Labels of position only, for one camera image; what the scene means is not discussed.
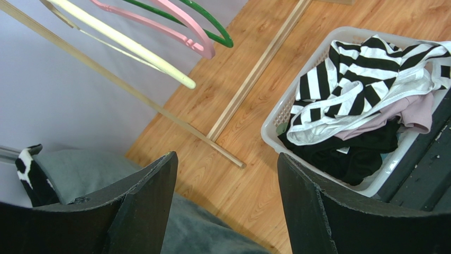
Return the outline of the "green tank top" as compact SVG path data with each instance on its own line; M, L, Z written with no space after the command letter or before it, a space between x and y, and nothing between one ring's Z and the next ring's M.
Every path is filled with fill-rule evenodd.
M282 135L283 133L285 133L287 128L288 128L288 124L289 124L288 122L280 123L276 127L276 134L277 135Z

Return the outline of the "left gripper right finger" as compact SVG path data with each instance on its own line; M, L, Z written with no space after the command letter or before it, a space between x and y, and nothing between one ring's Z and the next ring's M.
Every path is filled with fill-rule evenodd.
M363 196L286 153L277 172L293 253L450 253L449 212Z

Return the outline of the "black white striped tank top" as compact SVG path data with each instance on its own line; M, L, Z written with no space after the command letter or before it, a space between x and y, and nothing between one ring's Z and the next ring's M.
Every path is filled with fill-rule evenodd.
M317 144L402 98L449 87L448 41L399 48L378 35L361 44L334 40L326 59L296 83L286 136L297 146Z

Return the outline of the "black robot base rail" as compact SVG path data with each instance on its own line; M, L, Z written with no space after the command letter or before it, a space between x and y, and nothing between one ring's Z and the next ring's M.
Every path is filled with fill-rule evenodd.
M426 212L450 211L450 96L374 196L382 202Z

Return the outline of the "pink tank top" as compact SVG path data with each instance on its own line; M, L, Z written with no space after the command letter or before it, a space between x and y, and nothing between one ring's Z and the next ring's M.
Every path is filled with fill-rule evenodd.
M427 134L432 126L433 104L434 96L432 93L402 98L380 109L380 114L367 123L356 129L341 131L335 134L335 137L345 141L363 133L377 130L385 126L388 121L395 119L408 130Z

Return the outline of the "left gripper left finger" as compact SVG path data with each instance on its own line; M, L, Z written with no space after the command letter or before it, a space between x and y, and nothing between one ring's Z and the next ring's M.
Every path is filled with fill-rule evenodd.
M169 152L74 204L1 204L1 253L160 253L177 178Z

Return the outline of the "blue tank top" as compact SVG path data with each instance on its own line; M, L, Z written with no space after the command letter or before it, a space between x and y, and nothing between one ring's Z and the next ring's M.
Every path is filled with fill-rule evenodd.
M407 134L405 132L396 133L398 147L393 152L381 154L383 164L390 163L393 160L399 161L403 158L403 156L405 155L405 149L403 147L406 135Z

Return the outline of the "cream wooden hanger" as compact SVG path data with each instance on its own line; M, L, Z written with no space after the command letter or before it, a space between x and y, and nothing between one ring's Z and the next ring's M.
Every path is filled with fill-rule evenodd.
M196 87L196 82L189 78L187 75L182 73L180 70L178 70L176 67L168 63L166 60L161 58L160 56L154 54L147 48L143 47L141 44L135 42L134 40L130 39L126 35L122 34L121 32L113 29L109 25L105 24L104 22L98 20L97 18L91 16L78 6L74 5L70 1L42 1L42 4L46 6L48 10L54 13L59 19L61 19L63 22L65 22L67 25L69 25L71 28L78 29L80 32L88 34L84 30L82 30L80 27L78 27L75 23L73 23L71 20L69 20L66 16L64 16L62 13L59 12L58 9L56 9L56 6L61 7L63 10L68 12L70 15L75 17L76 19L82 21L83 23L87 24L88 26L92 27L96 31L100 32L101 34L105 35L106 37L110 38L114 42L118 43L119 45L123 46L124 48L130 50L135 54L135 56L95 37L92 36L92 38L96 39L97 41L135 59L136 61L139 61L151 68L154 68L160 72L163 72L184 86L186 86L189 89L194 89Z

